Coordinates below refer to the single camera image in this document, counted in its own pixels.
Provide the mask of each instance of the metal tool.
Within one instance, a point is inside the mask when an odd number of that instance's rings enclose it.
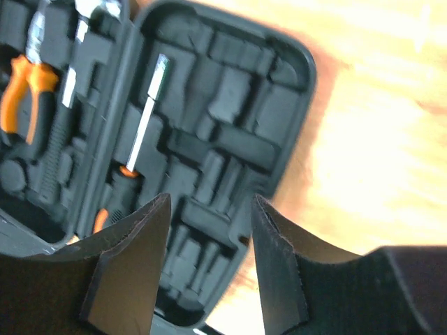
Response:
[[[53,0],[41,0],[28,30],[26,54],[11,61],[13,73],[0,106],[0,125],[6,134],[18,131],[18,112],[27,90],[31,91],[31,117],[26,142],[30,159],[37,159],[46,145],[52,114],[56,108],[54,90],[59,81],[51,66],[41,60],[45,33],[45,9]]]
[[[159,99],[163,83],[169,67],[169,58],[160,54],[157,59],[154,75],[147,91],[145,108],[141,115],[131,154],[126,166],[121,166],[119,171],[112,173],[112,198],[106,208],[102,208],[96,216],[93,233],[99,232],[113,223],[121,220],[131,213],[131,206],[136,195],[136,189],[140,186],[140,178],[135,171],[135,164],[140,153],[141,144],[145,137],[149,119]]]
[[[67,72],[62,104],[59,105],[51,128],[45,154],[43,181],[39,192],[39,200],[46,205],[54,204],[59,199],[60,185],[55,176],[57,175],[62,150],[68,144],[74,129],[75,111],[73,108],[75,105],[76,70],[73,64],[76,59],[76,52],[79,45],[84,41],[84,37],[89,31],[89,21],[95,14],[103,12],[119,19],[121,13],[121,3],[118,0],[76,0],[75,5],[80,14],[80,19],[76,29],[73,61]]]

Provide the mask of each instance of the screwdriver shaft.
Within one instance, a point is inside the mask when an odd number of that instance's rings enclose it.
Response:
[[[168,65],[169,58],[164,54],[160,54],[155,65],[154,75],[147,91],[148,97],[145,103],[145,108],[142,111],[140,123],[138,124],[137,134],[135,136],[135,140],[133,141],[131,154],[129,155],[129,159],[127,161],[126,169],[130,172],[133,172],[133,170],[135,169],[135,164],[138,158],[138,154],[140,153],[141,144],[143,139],[145,138],[147,125],[149,123],[152,112],[154,111],[155,102],[159,98]]]

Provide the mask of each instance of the open tool case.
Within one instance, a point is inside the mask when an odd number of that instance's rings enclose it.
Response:
[[[42,202],[40,194],[49,158],[45,150],[30,155],[24,140],[31,94],[20,103],[17,133],[2,131],[0,249],[52,253],[93,232],[115,192],[114,175],[126,165],[157,57],[164,54],[170,60],[166,85],[136,162],[140,183],[126,201],[133,211],[160,192],[171,194],[151,334],[192,334],[247,252],[253,194],[273,196],[284,173],[314,91],[315,65],[296,40],[207,6],[157,1],[132,22],[128,4],[122,5],[120,20],[91,20],[75,56],[74,3],[46,8],[41,59],[59,77],[55,113],[74,64],[75,116],[57,157],[55,203]],[[0,0],[0,93],[11,59],[25,52],[36,7],[37,1]],[[42,141],[50,141],[52,120],[50,114]]]

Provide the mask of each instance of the orange pliers handle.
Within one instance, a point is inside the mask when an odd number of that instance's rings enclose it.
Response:
[[[19,105],[29,87],[32,106],[26,141],[32,145],[37,137],[47,135],[39,128],[51,122],[48,115],[54,113],[54,90],[59,78],[50,66],[30,63],[24,55],[13,59],[11,66],[13,74],[0,104],[0,128],[7,134],[17,133]]]

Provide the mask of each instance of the pliers handle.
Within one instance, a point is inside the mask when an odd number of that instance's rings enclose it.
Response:
[[[52,114],[56,108],[54,90],[59,81],[51,66],[33,64],[24,55],[11,61],[13,73],[0,104],[0,128],[7,134],[18,132],[20,102],[31,91],[31,115],[26,136],[29,156],[36,159],[45,147]]]

